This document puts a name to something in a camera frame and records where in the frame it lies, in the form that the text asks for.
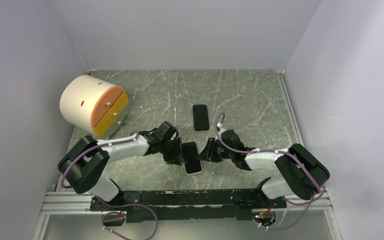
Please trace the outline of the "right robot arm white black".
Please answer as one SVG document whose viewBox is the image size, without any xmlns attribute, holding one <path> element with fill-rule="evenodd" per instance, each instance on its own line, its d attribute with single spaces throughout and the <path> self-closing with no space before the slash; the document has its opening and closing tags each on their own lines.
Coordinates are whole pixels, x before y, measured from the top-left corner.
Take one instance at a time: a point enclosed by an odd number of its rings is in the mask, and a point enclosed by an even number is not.
<svg viewBox="0 0 384 240">
<path fill-rule="evenodd" d="M 213 163 L 231 160 L 245 171 L 276 171 L 278 177 L 265 181 L 254 195 L 256 204 L 262 208 L 289 195 L 311 200 L 331 177 L 328 169 L 299 143 L 278 150 L 260 150 L 246 147 L 232 129 L 209 138 L 198 159 Z"/>
</svg>

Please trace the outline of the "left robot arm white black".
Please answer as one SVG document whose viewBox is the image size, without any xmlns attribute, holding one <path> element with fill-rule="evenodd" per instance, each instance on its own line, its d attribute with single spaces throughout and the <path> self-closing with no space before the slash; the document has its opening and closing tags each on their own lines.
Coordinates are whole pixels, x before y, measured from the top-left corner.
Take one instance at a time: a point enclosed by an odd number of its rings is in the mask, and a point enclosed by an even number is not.
<svg viewBox="0 0 384 240">
<path fill-rule="evenodd" d="M 58 163 L 60 186 L 77 194 L 90 193 L 110 210 L 117 210 L 124 202 L 124 192 L 113 180 L 102 176 L 104 169 L 119 160 L 154 154 L 161 154 L 168 165 L 188 162 L 179 131 L 168 121 L 123 138 L 103 140 L 86 135 Z"/>
</svg>

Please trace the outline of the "black smartphone silver edge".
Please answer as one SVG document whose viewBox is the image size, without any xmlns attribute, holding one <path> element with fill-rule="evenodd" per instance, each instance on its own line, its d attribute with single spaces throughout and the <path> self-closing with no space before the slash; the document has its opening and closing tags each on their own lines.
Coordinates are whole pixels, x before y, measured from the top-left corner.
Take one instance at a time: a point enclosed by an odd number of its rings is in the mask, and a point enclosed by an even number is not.
<svg viewBox="0 0 384 240">
<path fill-rule="evenodd" d="M 184 151 L 184 159 L 186 160 L 186 163 L 188 161 L 198 160 L 197 157 L 199 155 L 198 146 L 195 142 L 185 142 L 182 144 L 183 151 Z"/>
</svg>

